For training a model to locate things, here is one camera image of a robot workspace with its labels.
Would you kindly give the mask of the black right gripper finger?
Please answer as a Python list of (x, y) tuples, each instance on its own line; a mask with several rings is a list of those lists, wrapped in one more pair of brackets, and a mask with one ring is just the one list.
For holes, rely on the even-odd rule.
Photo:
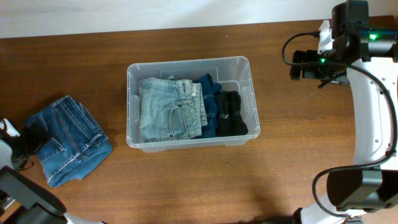
[(302, 78), (302, 67), (291, 67), (290, 68), (290, 79), (300, 80)]
[(292, 56), (292, 63), (302, 64), (306, 59), (306, 51), (296, 50)]

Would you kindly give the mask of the dark blue jeans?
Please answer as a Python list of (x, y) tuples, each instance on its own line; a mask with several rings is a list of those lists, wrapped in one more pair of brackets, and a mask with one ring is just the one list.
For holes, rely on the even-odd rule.
[(112, 152), (109, 138), (90, 112), (69, 95), (26, 119), (27, 127), (33, 124), (51, 136), (35, 153), (50, 187), (82, 180)]

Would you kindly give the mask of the black garment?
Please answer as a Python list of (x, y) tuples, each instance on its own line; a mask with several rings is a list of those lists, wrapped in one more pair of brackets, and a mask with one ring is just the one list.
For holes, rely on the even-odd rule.
[(241, 116), (241, 97), (237, 91), (221, 91), (215, 96), (218, 107), (217, 137), (243, 136), (248, 127)]

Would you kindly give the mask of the teal taped garment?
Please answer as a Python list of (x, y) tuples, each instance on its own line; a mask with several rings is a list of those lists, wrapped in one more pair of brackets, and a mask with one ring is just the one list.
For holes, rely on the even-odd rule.
[(218, 127), (217, 114), (218, 106), (215, 100), (215, 95), (222, 89), (222, 85), (214, 83), (212, 76), (207, 73), (194, 81), (201, 84), (203, 102), (206, 113), (207, 125), (201, 128), (201, 136), (198, 138), (215, 138), (216, 129)]

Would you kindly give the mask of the light blue jeans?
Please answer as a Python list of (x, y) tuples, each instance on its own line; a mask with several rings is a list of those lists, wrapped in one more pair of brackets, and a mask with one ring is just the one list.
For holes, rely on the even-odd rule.
[(192, 80), (146, 78), (139, 82), (144, 143), (192, 139), (208, 124), (201, 84)]

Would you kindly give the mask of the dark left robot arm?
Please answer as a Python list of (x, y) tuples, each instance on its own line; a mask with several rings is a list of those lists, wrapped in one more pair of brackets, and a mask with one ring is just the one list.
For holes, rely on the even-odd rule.
[(3, 223), (103, 224), (68, 213), (54, 194), (20, 173), (32, 161), (30, 155), (50, 140), (51, 135), (36, 124), (19, 132), (8, 119), (1, 120), (1, 215), (19, 204)]

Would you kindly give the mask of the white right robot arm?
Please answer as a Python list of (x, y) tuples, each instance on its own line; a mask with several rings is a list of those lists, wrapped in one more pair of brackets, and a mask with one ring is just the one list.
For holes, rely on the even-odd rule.
[(312, 35), (318, 48), (293, 54), (290, 77), (350, 86), (356, 144), (353, 164), (322, 171), (326, 194), (292, 221), (360, 223), (397, 205), (397, 31), (371, 26), (366, 1), (346, 1)]

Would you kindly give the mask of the clear plastic storage bin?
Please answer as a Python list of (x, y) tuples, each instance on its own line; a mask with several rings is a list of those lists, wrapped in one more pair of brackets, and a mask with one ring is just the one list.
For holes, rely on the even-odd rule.
[[(244, 136), (203, 138), (181, 141), (144, 143), (139, 134), (141, 118), (141, 97), (139, 81), (155, 77), (165, 79), (173, 76), (177, 80), (196, 80), (210, 74), (215, 83), (222, 85), (223, 91), (237, 91), (241, 97), (241, 111), (248, 133)], [(243, 56), (180, 60), (169, 62), (134, 63), (127, 68), (127, 122), (126, 142), (132, 148), (144, 152), (159, 152), (167, 149), (238, 146), (257, 138), (261, 133), (256, 96), (251, 76), (249, 60)]]

